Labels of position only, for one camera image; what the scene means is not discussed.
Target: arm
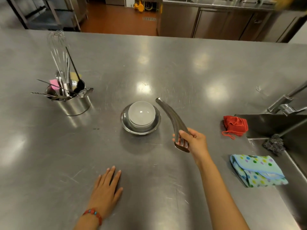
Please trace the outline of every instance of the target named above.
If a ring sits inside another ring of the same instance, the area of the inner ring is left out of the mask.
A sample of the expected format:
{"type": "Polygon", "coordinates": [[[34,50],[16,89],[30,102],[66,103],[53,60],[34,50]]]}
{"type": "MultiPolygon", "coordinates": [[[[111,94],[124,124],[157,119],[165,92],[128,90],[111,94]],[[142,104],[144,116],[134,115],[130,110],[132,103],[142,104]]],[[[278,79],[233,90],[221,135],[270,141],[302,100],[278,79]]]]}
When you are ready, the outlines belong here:
{"type": "Polygon", "coordinates": [[[190,128],[188,130],[191,135],[182,130],[179,134],[189,142],[189,150],[200,170],[213,229],[249,230],[209,155],[205,135],[190,128]]]}
{"type": "MultiPolygon", "coordinates": [[[[121,175],[121,171],[117,172],[111,182],[114,171],[115,166],[111,169],[108,168],[104,175],[98,176],[87,206],[87,209],[95,208],[95,210],[101,215],[102,221],[112,213],[123,190],[121,187],[115,193],[115,188],[121,175]]],[[[96,216],[85,214],[79,218],[74,230],[96,230],[98,226],[99,222],[96,216]]]]}

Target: forearm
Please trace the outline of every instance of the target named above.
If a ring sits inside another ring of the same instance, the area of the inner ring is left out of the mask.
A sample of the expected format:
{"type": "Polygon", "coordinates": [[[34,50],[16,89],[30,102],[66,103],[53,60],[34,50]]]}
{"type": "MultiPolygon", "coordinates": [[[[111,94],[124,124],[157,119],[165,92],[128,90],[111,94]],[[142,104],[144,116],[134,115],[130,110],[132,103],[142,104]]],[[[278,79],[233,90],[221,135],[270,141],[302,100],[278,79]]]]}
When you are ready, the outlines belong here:
{"type": "Polygon", "coordinates": [[[211,158],[199,165],[214,230],[249,230],[211,158]]]}
{"type": "Polygon", "coordinates": [[[74,230],[97,230],[99,225],[98,218],[91,214],[81,216],[74,227],[74,230]]]}

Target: red beaded bracelet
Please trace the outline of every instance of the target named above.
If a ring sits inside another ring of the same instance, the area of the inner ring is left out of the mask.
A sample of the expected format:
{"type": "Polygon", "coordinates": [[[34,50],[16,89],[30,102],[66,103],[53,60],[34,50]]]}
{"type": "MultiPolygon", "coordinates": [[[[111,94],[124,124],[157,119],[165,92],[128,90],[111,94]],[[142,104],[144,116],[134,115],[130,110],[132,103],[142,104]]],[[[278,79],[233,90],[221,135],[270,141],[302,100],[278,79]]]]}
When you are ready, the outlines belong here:
{"type": "Polygon", "coordinates": [[[99,220],[99,226],[102,225],[102,217],[100,216],[100,214],[94,208],[86,210],[83,213],[83,215],[88,214],[88,213],[95,215],[99,220]]]}

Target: drain grate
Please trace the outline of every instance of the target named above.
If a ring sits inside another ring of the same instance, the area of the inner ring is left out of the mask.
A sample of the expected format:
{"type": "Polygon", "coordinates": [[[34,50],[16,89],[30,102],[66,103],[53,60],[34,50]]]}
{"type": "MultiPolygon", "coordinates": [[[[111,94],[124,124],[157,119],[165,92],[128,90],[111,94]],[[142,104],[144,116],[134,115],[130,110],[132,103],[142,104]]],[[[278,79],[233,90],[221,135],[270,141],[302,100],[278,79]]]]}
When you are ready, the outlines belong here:
{"type": "Polygon", "coordinates": [[[145,21],[156,21],[156,18],[143,17],[143,20],[145,20],[145,21]]]}

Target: polka dot cloth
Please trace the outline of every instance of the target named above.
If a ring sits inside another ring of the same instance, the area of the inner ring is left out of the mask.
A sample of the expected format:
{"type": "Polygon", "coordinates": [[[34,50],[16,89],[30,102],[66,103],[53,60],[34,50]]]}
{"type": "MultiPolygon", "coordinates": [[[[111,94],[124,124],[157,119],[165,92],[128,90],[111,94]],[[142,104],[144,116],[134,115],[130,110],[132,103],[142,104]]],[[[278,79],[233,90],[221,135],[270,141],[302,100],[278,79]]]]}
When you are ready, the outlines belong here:
{"type": "Polygon", "coordinates": [[[247,187],[288,184],[270,156],[231,155],[231,163],[247,187]]]}

